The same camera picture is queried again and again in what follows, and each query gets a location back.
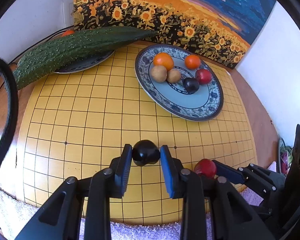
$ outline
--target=orange tomato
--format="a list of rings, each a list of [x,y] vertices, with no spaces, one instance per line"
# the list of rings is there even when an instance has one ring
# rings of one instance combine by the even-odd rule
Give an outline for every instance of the orange tomato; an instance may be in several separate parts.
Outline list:
[[[73,34],[73,33],[74,33],[73,30],[66,30],[66,31],[61,35],[61,37],[64,37],[64,36],[67,36],[67,35]]]
[[[174,62],[172,57],[169,54],[160,52],[154,56],[153,65],[155,66],[162,65],[167,69],[167,71],[169,71],[173,68]]]
[[[185,65],[188,69],[196,69],[200,66],[201,60],[197,55],[189,55],[185,58]]]

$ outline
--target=painting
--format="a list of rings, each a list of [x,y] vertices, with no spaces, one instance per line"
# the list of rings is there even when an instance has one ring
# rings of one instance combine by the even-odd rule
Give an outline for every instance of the painting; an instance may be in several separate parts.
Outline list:
[[[234,68],[264,26],[275,0],[74,0],[75,30],[133,26]]]

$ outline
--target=yellow game board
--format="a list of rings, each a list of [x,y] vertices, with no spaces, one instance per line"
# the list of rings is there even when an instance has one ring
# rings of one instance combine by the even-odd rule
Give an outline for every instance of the yellow game board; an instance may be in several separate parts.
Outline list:
[[[189,169],[202,158],[234,168],[257,162],[247,114],[229,73],[208,64],[223,88],[223,109],[210,121],[186,121],[139,86],[134,63],[144,47],[131,44],[89,70],[39,80],[18,137],[18,200],[40,207],[65,178],[93,176],[120,156],[125,143],[133,146],[140,139],[167,144]],[[110,201],[117,222],[149,225],[181,218],[182,200],[169,199],[160,163],[138,167],[132,162],[127,192]]]

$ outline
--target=screw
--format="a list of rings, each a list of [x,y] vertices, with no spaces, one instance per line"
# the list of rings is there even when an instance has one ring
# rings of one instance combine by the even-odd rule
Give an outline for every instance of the screw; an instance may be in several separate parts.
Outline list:
[[[182,175],[189,175],[190,174],[190,170],[189,169],[182,169],[181,170],[181,174]]]
[[[219,183],[224,184],[224,183],[227,182],[227,179],[226,179],[225,177],[223,177],[223,176],[219,176],[219,177],[217,178],[217,181],[218,181]]]
[[[66,183],[73,184],[77,180],[76,177],[69,177],[66,179]]]
[[[103,170],[103,174],[104,175],[110,175],[112,173],[112,169],[111,168],[105,168],[104,170]]]

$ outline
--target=floral patterned plate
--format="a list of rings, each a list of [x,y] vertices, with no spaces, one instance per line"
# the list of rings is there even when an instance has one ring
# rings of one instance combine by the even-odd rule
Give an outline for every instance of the floral patterned plate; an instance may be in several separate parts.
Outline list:
[[[178,83],[158,83],[150,76],[153,58],[160,52],[168,53],[174,61],[174,68],[181,72]],[[201,85],[193,94],[188,93],[183,79],[195,77],[196,70],[187,69],[184,59],[191,53],[172,45],[152,45],[143,49],[136,58],[135,71],[140,85],[160,106],[181,118],[193,121],[206,121],[219,114],[223,106],[223,92],[220,82],[206,63],[201,61],[199,68],[205,68],[212,74],[212,81]]]
[[[62,68],[59,68],[55,71],[55,73],[58,74],[70,74],[75,73],[79,71],[83,71],[89,68],[92,68],[93,66],[100,64],[101,62],[105,61],[107,58],[109,58],[114,53],[114,50],[109,50],[106,52],[102,52],[96,55],[93,55],[91,57],[87,57],[82,60],[78,60],[74,63],[71,63],[67,66],[64,66]]]

